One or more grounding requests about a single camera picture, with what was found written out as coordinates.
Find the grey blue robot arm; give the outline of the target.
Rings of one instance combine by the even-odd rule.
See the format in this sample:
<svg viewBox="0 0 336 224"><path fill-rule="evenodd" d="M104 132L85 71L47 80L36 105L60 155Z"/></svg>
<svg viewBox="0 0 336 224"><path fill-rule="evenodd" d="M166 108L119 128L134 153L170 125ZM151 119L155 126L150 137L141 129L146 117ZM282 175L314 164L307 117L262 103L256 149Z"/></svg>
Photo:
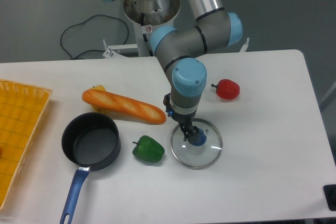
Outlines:
<svg viewBox="0 0 336 224"><path fill-rule="evenodd" d="M193 121L207 71L198 57L240 41L243 26L236 14L225 11L221 0L189 3L196 24L184 32L174 27L180 0L123 0L123 9L134 24L139 55L155 56L171 84L164 98L168 116L179 124L185 141L200 146L206 136Z"/></svg>

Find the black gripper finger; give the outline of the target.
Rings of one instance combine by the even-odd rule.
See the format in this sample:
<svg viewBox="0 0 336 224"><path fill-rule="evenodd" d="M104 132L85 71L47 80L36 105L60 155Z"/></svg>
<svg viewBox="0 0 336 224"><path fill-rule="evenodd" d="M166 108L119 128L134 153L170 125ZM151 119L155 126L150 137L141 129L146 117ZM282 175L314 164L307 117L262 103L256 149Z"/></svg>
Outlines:
<svg viewBox="0 0 336 224"><path fill-rule="evenodd" d="M192 123L181 124L181 131L184 135L183 141L189 143L196 143L199 140L199 129Z"/></svg>

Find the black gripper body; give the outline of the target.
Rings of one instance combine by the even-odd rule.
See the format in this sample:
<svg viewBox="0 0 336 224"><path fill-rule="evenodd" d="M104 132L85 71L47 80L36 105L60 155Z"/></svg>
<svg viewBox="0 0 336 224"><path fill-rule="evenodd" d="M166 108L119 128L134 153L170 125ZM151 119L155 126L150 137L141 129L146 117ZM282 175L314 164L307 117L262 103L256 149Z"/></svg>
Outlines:
<svg viewBox="0 0 336 224"><path fill-rule="evenodd" d="M183 108L174 103L170 94L166 94L163 99L165 111L168 117L176 121L182 130L191 130L193 128L193 119L195 117L197 106Z"/></svg>

